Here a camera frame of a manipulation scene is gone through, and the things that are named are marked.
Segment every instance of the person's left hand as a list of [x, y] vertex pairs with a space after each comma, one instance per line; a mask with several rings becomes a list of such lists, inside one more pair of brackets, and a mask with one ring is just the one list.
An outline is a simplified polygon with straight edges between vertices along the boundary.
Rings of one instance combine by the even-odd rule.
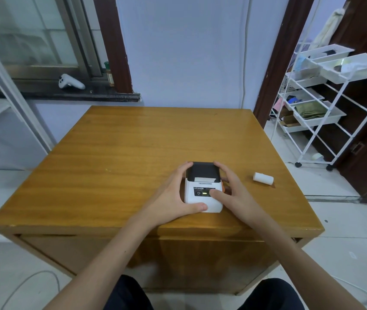
[[208, 209], [205, 203], [184, 203], [179, 195], [182, 176], [192, 165], [193, 162], [180, 165], [140, 210], [139, 214], [150, 220], [154, 227]]

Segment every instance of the wooden table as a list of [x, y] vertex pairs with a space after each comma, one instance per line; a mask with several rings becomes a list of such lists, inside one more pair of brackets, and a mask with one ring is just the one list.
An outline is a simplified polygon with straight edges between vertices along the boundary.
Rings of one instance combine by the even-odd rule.
[[[250, 110], [93, 106], [0, 209], [0, 234], [74, 276], [173, 169], [213, 160], [300, 246], [323, 232]], [[253, 182], [254, 172], [274, 186]], [[224, 207], [154, 229], [125, 273], [151, 291], [242, 293], [276, 265]]]

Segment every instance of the forearm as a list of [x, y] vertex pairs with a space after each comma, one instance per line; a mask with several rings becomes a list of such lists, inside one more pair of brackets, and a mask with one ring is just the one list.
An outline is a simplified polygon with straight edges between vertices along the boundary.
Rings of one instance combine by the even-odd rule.
[[138, 213], [45, 309], [102, 309], [130, 258], [153, 228]]
[[348, 291], [323, 270], [262, 209], [250, 226], [261, 235], [284, 267], [310, 310], [365, 309]]

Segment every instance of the white game controller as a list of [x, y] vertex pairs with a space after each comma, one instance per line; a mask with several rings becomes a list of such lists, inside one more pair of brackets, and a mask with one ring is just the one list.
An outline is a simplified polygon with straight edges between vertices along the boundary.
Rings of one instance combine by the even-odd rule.
[[78, 89], [86, 88], [86, 86], [84, 86], [84, 84], [79, 82], [76, 78], [73, 78], [67, 74], [63, 74], [60, 76], [59, 79], [59, 88], [63, 89], [66, 88], [67, 86], [76, 87]]

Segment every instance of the dark pants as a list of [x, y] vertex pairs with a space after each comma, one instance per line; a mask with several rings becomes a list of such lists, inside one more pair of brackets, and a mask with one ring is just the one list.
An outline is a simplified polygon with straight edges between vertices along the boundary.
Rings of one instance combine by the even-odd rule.
[[[153, 310], [138, 282], [122, 275], [103, 310]], [[238, 310], [304, 310], [294, 288], [282, 279], [261, 281]]]

